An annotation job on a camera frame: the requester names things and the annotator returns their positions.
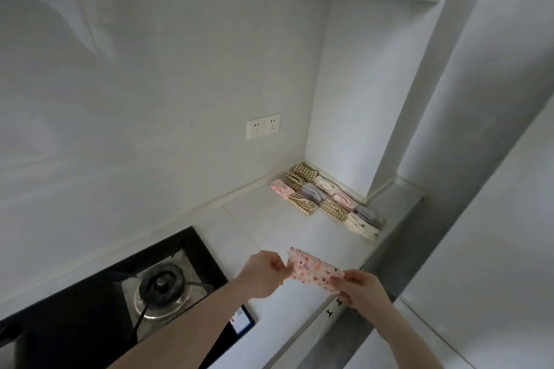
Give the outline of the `silver gas burner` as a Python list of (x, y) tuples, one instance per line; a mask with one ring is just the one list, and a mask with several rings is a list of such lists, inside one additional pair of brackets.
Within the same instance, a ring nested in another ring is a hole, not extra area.
[(133, 296), (133, 305), (138, 315), (146, 309), (146, 320), (167, 319), (184, 308), (190, 298), (190, 290), (183, 267), (165, 261), (142, 273)]

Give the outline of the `pile of folded patterned cloths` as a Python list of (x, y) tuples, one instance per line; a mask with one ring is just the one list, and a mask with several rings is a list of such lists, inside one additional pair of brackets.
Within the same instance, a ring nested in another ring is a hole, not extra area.
[(340, 185), (305, 162), (298, 163), (270, 183), (271, 189), (306, 216), (322, 210), (368, 242), (376, 242), (386, 220), (357, 202)]

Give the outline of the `person's right forearm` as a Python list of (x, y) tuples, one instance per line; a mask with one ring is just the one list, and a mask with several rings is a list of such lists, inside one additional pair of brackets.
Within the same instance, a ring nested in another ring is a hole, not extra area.
[(444, 369), (429, 346), (385, 297), (385, 302), (363, 302), (356, 309), (389, 345), (398, 369)]

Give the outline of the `person's right hand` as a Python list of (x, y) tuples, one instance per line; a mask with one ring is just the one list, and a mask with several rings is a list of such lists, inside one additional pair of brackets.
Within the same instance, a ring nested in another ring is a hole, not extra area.
[(332, 278), (330, 282), (339, 290), (339, 297), (358, 311), (371, 314), (392, 307), (388, 294), (375, 275), (369, 273), (369, 285), (351, 284), (344, 278)]

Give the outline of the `person's left forearm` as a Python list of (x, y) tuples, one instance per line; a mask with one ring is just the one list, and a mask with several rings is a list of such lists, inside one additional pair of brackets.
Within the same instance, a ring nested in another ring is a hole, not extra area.
[(232, 316), (254, 296), (252, 283), (232, 280), (107, 369), (198, 369)]

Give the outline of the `pink floral cloth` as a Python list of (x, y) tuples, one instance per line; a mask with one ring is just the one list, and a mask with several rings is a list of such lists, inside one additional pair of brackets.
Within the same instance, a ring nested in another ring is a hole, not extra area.
[(295, 247), (288, 249), (287, 256), (287, 266), (292, 268), (288, 279), (318, 286), (331, 295), (339, 295), (339, 290), (333, 287), (330, 280), (343, 279), (344, 271)]

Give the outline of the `white double wall socket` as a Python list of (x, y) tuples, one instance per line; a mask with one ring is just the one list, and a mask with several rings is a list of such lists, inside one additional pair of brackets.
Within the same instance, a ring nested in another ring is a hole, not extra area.
[(276, 134), (280, 130), (281, 114), (266, 116), (246, 122), (246, 139), (252, 140), (262, 136)]

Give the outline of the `black stove pan support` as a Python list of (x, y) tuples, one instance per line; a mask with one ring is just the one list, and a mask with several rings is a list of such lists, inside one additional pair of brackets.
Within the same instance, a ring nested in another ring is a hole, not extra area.
[[(146, 309), (144, 309), (141, 315), (138, 315), (135, 311), (135, 308), (133, 305), (133, 296), (135, 293), (135, 289), (137, 288), (140, 282), (140, 276), (145, 270), (147, 270), (148, 268), (158, 263), (162, 263), (165, 261), (174, 262), (183, 267), (185, 275), (187, 277), (187, 285), (191, 288), (190, 298), (185, 303), (184, 308), (179, 310), (176, 315), (163, 320), (154, 320), (154, 321), (146, 320), (144, 318)], [(131, 331), (131, 336), (130, 336), (131, 345), (135, 345), (141, 340), (144, 340), (145, 338), (153, 335), (157, 330), (162, 328), (165, 324), (171, 322), (173, 319), (175, 319), (176, 317), (178, 317), (179, 315), (181, 315), (182, 313), (190, 309), (193, 305), (195, 305), (197, 302), (201, 301), (203, 298), (211, 294), (214, 290), (211, 284), (204, 283), (200, 280), (199, 276), (197, 275), (197, 272), (195, 271), (189, 258), (186, 256), (183, 250), (176, 252), (175, 254), (163, 259), (162, 261), (159, 261), (158, 263), (155, 263), (154, 265), (138, 272), (136, 275), (132, 275), (128, 279), (125, 279), (121, 282), (121, 289), (123, 292), (123, 296), (125, 298), (131, 324), (133, 326)]]

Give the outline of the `person's left hand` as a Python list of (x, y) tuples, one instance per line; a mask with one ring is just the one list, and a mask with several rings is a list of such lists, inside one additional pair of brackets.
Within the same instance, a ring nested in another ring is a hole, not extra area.
[(276, 252), (259, 251), (250, 256), (239, 275), (235, 278), (240, 296), (244, 301), (264, 299), (271, 296), (278, 287), (269, 287), (270, 268), (288, 268)]

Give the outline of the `black glass gas stove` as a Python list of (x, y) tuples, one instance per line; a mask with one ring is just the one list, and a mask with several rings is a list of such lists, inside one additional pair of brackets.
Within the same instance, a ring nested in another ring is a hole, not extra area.
[(136, 345), (121, 282), (180, 250), (213, 291), (228, 282), (188, 227), (1, 320), (0, 369), (106, 369)]

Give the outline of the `blue and white stove sticker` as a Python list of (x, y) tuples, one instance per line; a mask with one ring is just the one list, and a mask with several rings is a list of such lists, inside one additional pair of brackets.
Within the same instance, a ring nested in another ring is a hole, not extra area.
[(229, 322), (237, 336), (243, 336), (255, 325), (253, 317), (244, 305), (235, 312)]

